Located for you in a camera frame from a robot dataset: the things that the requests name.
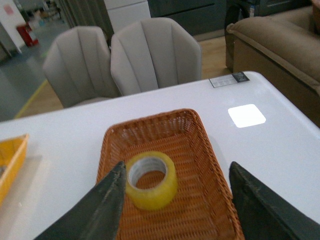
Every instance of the dark cabinet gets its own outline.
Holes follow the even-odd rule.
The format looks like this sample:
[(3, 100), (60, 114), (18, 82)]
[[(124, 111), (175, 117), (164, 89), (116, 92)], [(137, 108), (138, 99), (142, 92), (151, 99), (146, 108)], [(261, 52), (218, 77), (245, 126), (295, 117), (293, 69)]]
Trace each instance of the dark cabinet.
[(150, 15), (167, 17), (191, 35), (224, 29), (225, 0), (148, 0)]

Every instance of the wicker basket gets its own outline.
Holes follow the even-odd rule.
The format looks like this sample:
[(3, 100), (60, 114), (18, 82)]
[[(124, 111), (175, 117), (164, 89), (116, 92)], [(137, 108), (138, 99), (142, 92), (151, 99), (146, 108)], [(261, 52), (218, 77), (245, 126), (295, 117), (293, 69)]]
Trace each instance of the wicker basket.
[[(125, 196), (118, 240), (243, 240), (232, 195), (198, 114), (191, 109), (131, 120), (105, 133), (97, 182), (119, 161), (145, 151), (167, 154), (175, 164), (178, 192), (157, 211), (137, 209)], [(149, 174), (139, 187), (163, 175)]]
[(0, 167), (5, 167), (0, 176), (0, 206), (25, 161), (28, 138), (26, 134), (0, 141)]

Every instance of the sofa armrest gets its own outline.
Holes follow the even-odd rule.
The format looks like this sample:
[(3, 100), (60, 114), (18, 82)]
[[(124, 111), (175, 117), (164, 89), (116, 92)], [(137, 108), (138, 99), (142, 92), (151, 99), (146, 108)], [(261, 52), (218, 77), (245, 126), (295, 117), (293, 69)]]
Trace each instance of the sofa armrest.
[(250, 17), (230, 24), (235, 35), (262, 52), (320, 95), (320, 36), (291, 22)]

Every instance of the gray floor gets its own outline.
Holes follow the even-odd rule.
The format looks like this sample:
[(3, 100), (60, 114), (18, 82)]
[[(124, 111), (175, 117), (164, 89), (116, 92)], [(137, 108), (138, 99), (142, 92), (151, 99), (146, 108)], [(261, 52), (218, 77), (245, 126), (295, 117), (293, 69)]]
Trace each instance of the gray floor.
[(0, 64), (0, 121), (11, 120), (44, 82), (42, 65), (53, 40), (68, 29), (62, 20), (34, 30), (39, 44)]

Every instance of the box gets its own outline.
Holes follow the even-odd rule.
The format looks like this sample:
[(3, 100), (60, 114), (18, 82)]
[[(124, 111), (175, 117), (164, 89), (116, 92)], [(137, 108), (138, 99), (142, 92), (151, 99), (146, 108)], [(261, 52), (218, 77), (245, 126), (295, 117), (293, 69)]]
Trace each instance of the box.
[(28, 139), (25, 134), (0, 141), (0, 167), (4, 169), (0, 175), (0, 206), (25, 161)]

